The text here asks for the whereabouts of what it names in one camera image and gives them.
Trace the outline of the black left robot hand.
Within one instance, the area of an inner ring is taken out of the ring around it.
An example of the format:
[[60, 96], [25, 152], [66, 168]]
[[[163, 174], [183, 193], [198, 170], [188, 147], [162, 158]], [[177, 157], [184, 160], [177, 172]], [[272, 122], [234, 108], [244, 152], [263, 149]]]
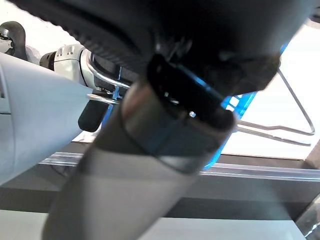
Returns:
[[263, 90], [316, 0], [16, 0], [138, 75], [58, 194], [45, 240], [135, 240], [236, 126], [222, 108]]

